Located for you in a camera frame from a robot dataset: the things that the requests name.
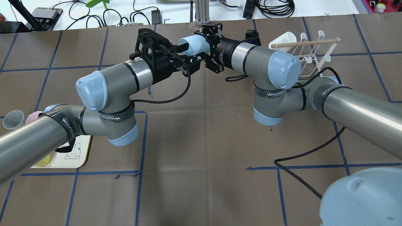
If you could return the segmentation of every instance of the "wooden stick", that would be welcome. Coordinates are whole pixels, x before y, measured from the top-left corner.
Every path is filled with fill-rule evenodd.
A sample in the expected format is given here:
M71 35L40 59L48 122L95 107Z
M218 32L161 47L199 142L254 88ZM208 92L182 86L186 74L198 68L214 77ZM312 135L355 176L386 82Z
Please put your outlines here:
M302 45L318 45L318 44L329 44L329 43L339 43L342 42L342 39L326 39L326 40L317 40L317 41L301 41L301 42L291 42L291 43L281 43L281 44L272 44L271 48L282 48L282 47L293 47L293 46L302 46Z

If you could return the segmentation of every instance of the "green tool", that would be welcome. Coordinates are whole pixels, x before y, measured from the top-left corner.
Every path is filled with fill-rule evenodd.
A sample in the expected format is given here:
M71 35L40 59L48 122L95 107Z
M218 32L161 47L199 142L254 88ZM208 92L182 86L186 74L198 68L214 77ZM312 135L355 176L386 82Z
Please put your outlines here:
M90 0L89 2L87 2L85 4L85 6L88 7L88 8L92 8L92 7L94 7L95 5L97 5L97 4L101 3L101 2L103 2L103 6L105 7L105 9L107 9L106 4L110 3L110 0Z

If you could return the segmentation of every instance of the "black power adapter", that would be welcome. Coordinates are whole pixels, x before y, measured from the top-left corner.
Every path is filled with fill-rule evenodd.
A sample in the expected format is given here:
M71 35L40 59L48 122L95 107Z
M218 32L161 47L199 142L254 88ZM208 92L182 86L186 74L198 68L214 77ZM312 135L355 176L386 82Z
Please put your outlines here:
M244 6L243 18L251 19L254 13L256 0L246 0L246 5Z
M159 9L151 11L152 24L162 23L162 13Z

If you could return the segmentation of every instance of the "light blue joint cap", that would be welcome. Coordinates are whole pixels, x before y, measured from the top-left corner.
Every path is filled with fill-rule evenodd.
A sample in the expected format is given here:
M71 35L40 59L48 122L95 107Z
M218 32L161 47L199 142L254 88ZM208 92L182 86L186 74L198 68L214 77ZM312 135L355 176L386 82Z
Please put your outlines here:
M261 125L274 126L282 121L283 116L280 118L271 118L257 111L257 109L254 108L254 105L252 108L254 109L254 119Z
M100 111L106 106L106 80L100 71L94 71L78 79L76 88L81 101L89 110Z
M268 62L268 77L278 89L290 89L296 84L301 73L299 58L283 51L276 51Z
M135 126L125 135L117 139L111 140L107 138L114 146L126 146L134 142L138 137L138 125L135 122Z
M53 108L55 108L55 107L57 107L57 106L60 106L60 105L66 105L66 104L49 105L49 106L47 106L47 107L43 110L43 112L51 111Z
M335 181L320 204L321 226L402 225L402 169L365 169Z

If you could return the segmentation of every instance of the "pink cup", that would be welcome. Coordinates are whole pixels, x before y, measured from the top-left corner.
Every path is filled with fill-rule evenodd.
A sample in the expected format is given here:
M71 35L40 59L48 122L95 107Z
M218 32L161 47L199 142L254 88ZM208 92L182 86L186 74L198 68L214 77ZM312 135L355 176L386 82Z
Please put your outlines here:
M38 119L39 114L42 113L43 111L36 111L32 114L30 114L27 118L27 121L25 122L25 124L31 123L33 121L35 121L36 119Z

